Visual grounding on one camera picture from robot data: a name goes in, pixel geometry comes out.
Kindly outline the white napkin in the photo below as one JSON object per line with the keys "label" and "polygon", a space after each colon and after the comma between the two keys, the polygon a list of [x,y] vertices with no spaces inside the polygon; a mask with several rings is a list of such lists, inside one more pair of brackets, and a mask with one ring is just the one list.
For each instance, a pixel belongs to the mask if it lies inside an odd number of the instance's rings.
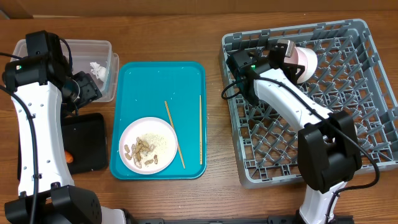
{"label": "white napkin", "polygon": [[105,81],[106,76],[106,68],[102,67],[100,64],[96,62],[90,63],[91,70],[90,72],[100,81]]}

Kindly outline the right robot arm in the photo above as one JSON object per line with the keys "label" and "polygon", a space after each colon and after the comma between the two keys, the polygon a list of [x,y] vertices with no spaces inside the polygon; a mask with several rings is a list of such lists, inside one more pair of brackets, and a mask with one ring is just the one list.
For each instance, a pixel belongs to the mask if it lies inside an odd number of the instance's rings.
{"label": "right robot arm", "polygon": [[288,39],[279,39],[267,55],[262,51],[238,50],[228,56],[226,65],[240,95],[252,105],[264,101],[297,132],[298,169],[307,189],[288,223],[353,223],[353,217],[333,213],[339,190],[362,166],[353,119],[299,90],[298,84],[317,69],[314,51]]}

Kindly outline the pink bowl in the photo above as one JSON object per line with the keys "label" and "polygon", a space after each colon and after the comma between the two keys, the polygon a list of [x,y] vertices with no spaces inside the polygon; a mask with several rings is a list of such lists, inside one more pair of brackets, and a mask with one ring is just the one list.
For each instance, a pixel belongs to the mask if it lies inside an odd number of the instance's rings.
{"label": "pink bowl", "polygon": [[290,58],[290,63],[307,67],[308,59],[306,53],[302,50],[301,47],[294,48],[293,54]]}

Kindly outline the white bowl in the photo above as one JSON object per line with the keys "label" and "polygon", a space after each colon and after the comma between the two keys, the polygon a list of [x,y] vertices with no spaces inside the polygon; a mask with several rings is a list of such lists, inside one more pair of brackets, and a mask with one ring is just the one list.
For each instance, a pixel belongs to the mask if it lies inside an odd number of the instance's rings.
{"label": "white bowl", "polygon": [[304,71],[298,77],[297,83],[303,83],[308,79],[310,79],[315,73],[315,70],[317,69],[318,65],[317,54],[312,49],[303,48],[303,47],[301,48],[306,53],[308,59],[308,65],[307,67],[304,67]]}

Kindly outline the orange carrot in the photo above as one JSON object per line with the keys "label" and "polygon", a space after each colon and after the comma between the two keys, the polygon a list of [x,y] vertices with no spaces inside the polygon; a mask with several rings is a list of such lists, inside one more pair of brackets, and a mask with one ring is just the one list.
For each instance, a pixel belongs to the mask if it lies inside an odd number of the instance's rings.
{"label": "orange carrot", "polygon": [[68,151],[65,151],[65,159],[67,164],[71,164],[74,160],[73,156]]}

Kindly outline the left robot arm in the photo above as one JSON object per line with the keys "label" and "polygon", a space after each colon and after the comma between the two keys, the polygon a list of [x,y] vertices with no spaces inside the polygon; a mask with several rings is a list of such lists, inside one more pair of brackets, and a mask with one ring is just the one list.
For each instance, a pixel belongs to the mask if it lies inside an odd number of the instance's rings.
{"label": "left robot arm", "polygon": [[101,97],[85,72],[72,72],[63,39],[45,30],[27,34],[27,56],[6,64],[1,90],[19,124],[21,176],[17,200],[4,205],[10,223],[101,223],[94,192],[75,187],[67,166],[61,120]]}

